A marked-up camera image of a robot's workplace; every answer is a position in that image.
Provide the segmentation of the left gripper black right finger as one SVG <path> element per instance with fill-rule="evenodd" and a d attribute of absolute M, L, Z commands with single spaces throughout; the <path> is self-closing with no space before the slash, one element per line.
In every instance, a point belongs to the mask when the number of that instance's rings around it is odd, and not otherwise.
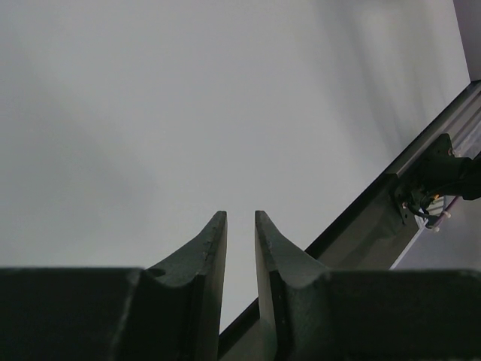
<path fill-rule="evenodd" d="M 478 360 L 474 270 L 326 268 L 255 213 L 266 360 Z"/>

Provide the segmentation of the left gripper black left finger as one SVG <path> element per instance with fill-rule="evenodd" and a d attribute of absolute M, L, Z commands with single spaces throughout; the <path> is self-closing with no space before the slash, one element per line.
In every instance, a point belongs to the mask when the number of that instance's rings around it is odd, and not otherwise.
<path fill-rule="evenodd" d="M 143 268 L 1 270 L 3 360 L 215 360 L 227 214 Z"/>

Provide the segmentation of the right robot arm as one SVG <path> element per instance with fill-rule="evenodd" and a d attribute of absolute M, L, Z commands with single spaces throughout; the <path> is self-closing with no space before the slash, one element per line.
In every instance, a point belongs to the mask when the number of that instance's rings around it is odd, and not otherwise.
<path fill-rule="evenodd" d="M 415 180 L 411 205 L 417 211 L 426 211 L 436 197 L 476 200 L 480 197 L 480 157 L 433 156 L 422 163 Z"/>

